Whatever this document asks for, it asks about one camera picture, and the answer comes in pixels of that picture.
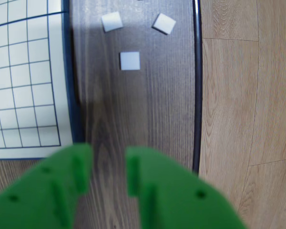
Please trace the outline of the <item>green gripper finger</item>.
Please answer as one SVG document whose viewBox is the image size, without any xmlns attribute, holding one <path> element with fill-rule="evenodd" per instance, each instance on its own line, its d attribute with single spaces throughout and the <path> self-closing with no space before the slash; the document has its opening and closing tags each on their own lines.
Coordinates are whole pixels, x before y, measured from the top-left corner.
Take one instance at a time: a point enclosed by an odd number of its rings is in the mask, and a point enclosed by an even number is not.
<svg viewBox="0 0 286 229">
<path fill-rule="evenodd" d="M 128 194 L 142 229 L 244 229 L 229 201 L 172 158 L 149 147 L 126 148 Z"/>
<path fill-rule="evenodd" d="M 84 143 L 41 160 L 0 193 L 0 229 L 72 229 L 92 162 L 92 148 Z"/>
</svg>

